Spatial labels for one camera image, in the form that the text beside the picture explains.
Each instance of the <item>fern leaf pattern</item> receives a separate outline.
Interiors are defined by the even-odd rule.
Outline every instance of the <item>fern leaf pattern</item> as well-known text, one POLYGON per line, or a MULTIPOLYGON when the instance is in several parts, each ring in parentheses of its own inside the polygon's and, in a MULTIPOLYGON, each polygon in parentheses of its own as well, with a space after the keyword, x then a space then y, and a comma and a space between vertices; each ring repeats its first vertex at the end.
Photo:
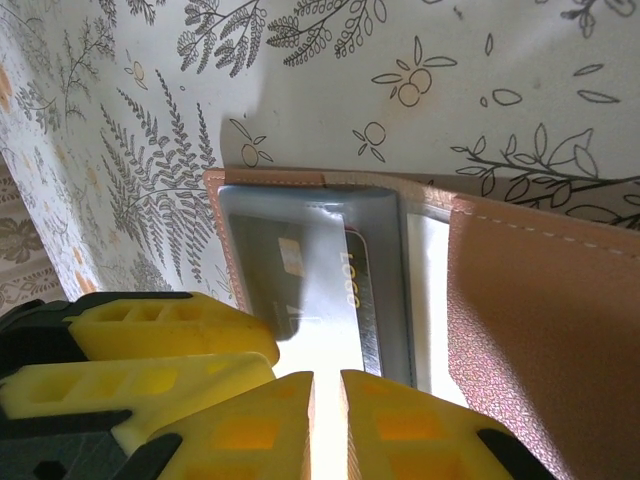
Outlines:
POLYGON ((194 146, 169 84, 159 71, 156 75, 171 118, 169 135, 162 135, 157 117, 121 89, 118 93, 139 129, 129 132, 101 106, 107 125, 101 135, 108 153, 102 160, 111 180, 115 226, 163 266, 172 267, 179 279, 186 263, 202 283, 202 253, 213 236, 214 219, 201 182, 216 158, 201 105, 196 105, 194 146))
POLYGON ((211 55, 216 57, 216 68, 233 65, 229 76, 235 77, 244 68, 251 67, 260 50, 267 11, 259 7, 262 0, 249 0, 227 12, 219 11, 219 0, 189 0, 184 8, 185 30, 178 37, 177 52, 185 71, 198 62, 197 73, 209 65, 211 55))
POLYGON ((269 23, 267 28, 273 35, 267 44, 294 49, 283 61, 285 65, 293 67, 318 55, 335 37, 334 54, 336 58, 344 58, 364 45, 365 37, 373 35, 374 23, 383 24, 387 21, 384 1, 298 0, 293 15, 269 23), (338 31, 335 29, 338 18, 345 20, 339 35, 334 35, 334 31, 338 31))

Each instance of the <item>pink leather wallet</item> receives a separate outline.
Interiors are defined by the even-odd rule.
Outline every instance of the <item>pink leather wallet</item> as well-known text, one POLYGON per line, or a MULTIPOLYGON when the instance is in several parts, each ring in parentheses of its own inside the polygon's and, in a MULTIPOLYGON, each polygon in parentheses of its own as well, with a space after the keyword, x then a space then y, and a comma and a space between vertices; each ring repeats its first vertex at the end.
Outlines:
POLYGON ((448 371, 469 406, 559 479, 640 478, 640 235, 370 173, 212 170, 205 181, 241 308, 224 185, 377 186, 445 212, 448 371))

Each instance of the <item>floral wallpaper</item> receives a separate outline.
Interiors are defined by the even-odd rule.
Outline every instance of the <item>floral wallpaper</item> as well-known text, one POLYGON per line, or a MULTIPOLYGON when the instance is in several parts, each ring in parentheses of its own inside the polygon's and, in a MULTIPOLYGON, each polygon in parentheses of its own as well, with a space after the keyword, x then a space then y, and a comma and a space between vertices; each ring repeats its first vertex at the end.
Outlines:
POLYGON ((640 229, 639 22, 635 0, 0 0, 0 149, 72 298, 232 303, 222 165, 640 229))
POLYGON ((0 314, 38 298, 65 294, 0 155, 0 314))

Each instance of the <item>stitching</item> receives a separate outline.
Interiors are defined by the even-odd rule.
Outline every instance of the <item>stitching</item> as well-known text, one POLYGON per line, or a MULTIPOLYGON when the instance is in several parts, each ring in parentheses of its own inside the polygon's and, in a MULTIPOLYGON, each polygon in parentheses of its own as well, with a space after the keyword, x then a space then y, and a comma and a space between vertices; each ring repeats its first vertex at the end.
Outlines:
POLYGON ((560 240, 564 240, 565 242, 576 242, 576 243, 579 243, 580 245, 582 245, 583 247, 586 247, 586 248, 598 248, 600 250, 604 250, 605 252, 611 253, 613 255, 619 255, 619 256, 622 256, 622 257, 628 257, 628 258, 631 258, 633 260, 640 260, 640 255, 637 255, 635 253, 625 252, 625 251, 619 250, 617 248, 611 248, 611 247, 607 247, 607 246, 603 246, 603 245, 598 245, 597 243, 593 243, 593 242, 585 242, 583 240, 578 240, 578 239, 573 238, 573 237, 566 237, 566 236, 558 234, 558 233, 548 232, 548 231, 540 230, 540 229, 534 228, 534 227, 524 227, 524 226, 521 226, 521 225, 516 225, 514 223, 505 222, 504 220, 500 220, 498 218, 490 218, 490 217, 487 217, 485 215, 476 215, 474 213, 465 212, 464 210, 453 209, 451 211, 454 212, 454 213, 461 213, 463 215, 466 215, 467 217, 474 217, 474 218, 477 218, 479 220, 489 221, 489 222, 492 222, 492 223, 504 225, 504 226, 509 227, 509 228, 523 230, 525 232, 539 233, 541 235, 544 235, 545 237, 557 238, 557 239, 560 239, 560 240))

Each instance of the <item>leaf illustration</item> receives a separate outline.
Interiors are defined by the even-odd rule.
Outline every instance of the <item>leaf illustration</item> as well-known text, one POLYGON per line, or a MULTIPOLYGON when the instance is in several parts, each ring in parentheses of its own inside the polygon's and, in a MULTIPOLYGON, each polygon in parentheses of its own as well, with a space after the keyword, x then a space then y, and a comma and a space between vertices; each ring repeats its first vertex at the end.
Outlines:
POLYGON ((239 121, 237 121, 237 120, 235 120, 233 118, 230 118, 229 121, 233 124, 234 127, 236 127, 240 131, 240 133, 242 133, 245 137, 247 137, 247 139, 250 142, 253 141, 253 139, 251 138, 251 135, 249 135, 249 132, 247 131, 247 129, 244 128, 244 126, 242 126, 242 124, 239 121))
POLYGON ((580 70, 576 71, 573 76, 581 77, 583 75, 589 75, 591 73, 595 73, 598 70, 604 67, 604 63, 594 63, 593 65, 587 65, 586 67, 582 67, 580 70))
POLYGON ((200 74, 204 71, 205 67, 209 63, 213 47, 215 46, 217 37, 215 33, 210 33, 204 37, 204 46, 202 47, 202 57, 200 58, 200 65, 198 65, 197 73, 200 74))
POLYGON ((497 88, 491 92, 491 96, 498 105, 503 107, 517 105, 522 101, 522 95, 507 88, 497 88))
POLYGON ((604 3, 621 17, 630 17, 636 10, 635 0, 604 0, 604 3))
POLYGON ((546 185, 554 181, 552 177, 537 177, 533 179, 533 183, 537 183, 538 185, 546 185))
POLYGON ((416 35, 415 38, 413 39, 413 61, 416 64, 416 67, 420 65, 420 62, 422 61, 422 43, 420 42, 420 39, 418 38, 418 36, 416 35))
POLYGON ((590 38, 591 35, 593 35, 593 29, 596 26, 596 18, 593 16, 593 14, 589 10, 585 10, 580 15, 578 26, 582 31, 582 36, 584 38, 590 38))
POLYGON ((627 203, 630 203, 631 205, 640 207, 640 195, 631 195, 631 194, 625 195, 624 201, 627 203))
POLYGON ((527 155, 526 153, 517 153, 513 156, 513 158, 515 158, 521 163, 524 163, 525 165, 533 165, 537 161, 535 157, 532 157, 531 155, 527 155))
POLYGON ((518 180, 507 192, 507 195, 504 197, 505 201, 512 202, 525 196, 529 191, 530 184, 531 182, 527 177, 518 180))
POLYGON ((193 32, 182 32, 178 38, 178 55, 182 57, 182 71, 193 65, 198 59, 198 49, 196 48, 196 36, 193 32))
POLYGON ((496 186, 496 176, 493 169, 489 170, 489 174, 484 177, 482 181, 482 196, 486 197, 487 195, 493 192, 493 189, 496 186))
POLYGON ((371 36, 373 34, 373 20, 371 20, 371 17, 369 16, 369 12, 367 12, 366 10, 364 14, 365 14, 364 33, 366 33, 368 36, 371 36))
POLYGON ((408 72, 409 70, 411 70, 411 68, 409 67, 409 65, 407 65, 405 62, 403 62, 400 59, 396 60, 396 64, 403 69, 404 71, 408 72))
POLYGON ((563 163, 573 161, 575 159, 574 147, 576 145, 580 145, 585 150, 589 150, 589 144, 591 143, 592 135, 593 128, 588 128, 578 135, 567 138, 551 153, 547 165, 561 165, 563 163))
POLYGON ((570 217, 599 223, 612 223, 619 218, 616 213, 608 208, 598 207, 596 205, 579 205, 567 210, 566 214, 570 217))
POLYGON ((591 103, 620 103, 620 100, 615 97, 592 90, 578 90, 577 93, 587 102, 591 103))
POLYGON ((553 192, 551 197, 551 206, 553 208, 561 207, 571 199, 571 184, 569 182, 563 183, 560 188, 553 192))
POLYGON ((543 123, 536 129, 535 145, 538 158, 542 158, 547 151, 547 129, 543 123))
POLYGON ((475 177, 477 175, 482 175, 484 172, 486 172, 486 170, 487 169, 483 167, 464 167, 456 170, 456 173, 459 175, 467 175, 470 177, 475 177))
POLYGON ((438 56, 438 57, 427 58, 422 64, 422 66, 432 67, 432 68, 455 67, 457 64, 458 62, 456 62, 453 58, 438 56))
POLYGON ((507 149, 505 150, 505 155, 511 155, 513 153, 515 153, 516 149, 518 148, 518 142, 516 140, 516 136, 511 134, 511 136, 509 137, 509 143, 507 144, 507 149))
POLYGON ((378 75, 377 77, 373 77, 371 79, 373 83, 377 83, 378 85, 387 85, 391 83, 398 83, 402 81, 402 75, 398 73, 383 73, 382 75, 378 75))
POLYGON ((383 0, 375 0, 373 3, 373 14, 376 16, 380 23, 387 21, 387 7, 383 0))
POLYGON ((482 152, 484 152, 485 148, 487 148, 487 140, 484 138, 484 135, 483 135, 476 142, 476 146, 473 147, 473 153, 475 155, 480 155, 482 152))
POLYGON ((236 10, 222 28, 222 31, 220 32, 220 39, 223 40, 239 28, 249 25, 249 18, 249 11, 246 7, 236 10))
POLYGON ((580 170, 591 177, 598 177, 598 167, 596 162, 593 161, 593 157, 587 150, 582 148, 580 145, 576 145, 573 147, 573 154, 580 170))
POLYGON ((484 44, 484 53, 488 57, 493 52, 493 34, 487 35, 487 41, 484 44))
POLYGON ((269 155, 269 154, 268 154, 268 153, 266 153, 266 152, 259 151, 259 152, 258 152, 258 156, 259 156, 260 158, 262 158, 262 159, 266 160, 267 162, 271 162, 271 163, 273 163, 273 158, 271 158, 271 155, 269 155))
POLYGON ((373 156, 380 160, 382 163, 387 162, 377 148, 371 147, 371 153, 373 153, 373 156))

